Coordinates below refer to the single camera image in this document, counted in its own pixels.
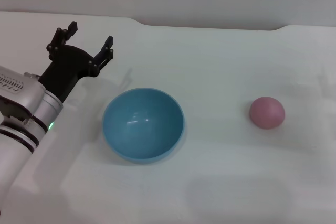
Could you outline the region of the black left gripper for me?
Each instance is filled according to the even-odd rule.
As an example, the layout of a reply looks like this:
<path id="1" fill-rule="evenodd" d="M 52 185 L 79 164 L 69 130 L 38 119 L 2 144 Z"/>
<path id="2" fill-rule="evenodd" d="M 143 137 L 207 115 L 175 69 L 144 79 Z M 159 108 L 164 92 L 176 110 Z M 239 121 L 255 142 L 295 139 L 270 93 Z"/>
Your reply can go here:
<path id="1" fill-rule="evenodd" d="M 39 78 L 47 91 L 64 102 L 78 80 L 97 77 L 113 59 L 113 37 L 109 36 L 100 52 L 92 57 L 84 50 L 65 45 L 77 32 L 77 22 L 72 21 L 67 29 L 57 28 L 51 43 L 46 47 L 51 64 Z"/>

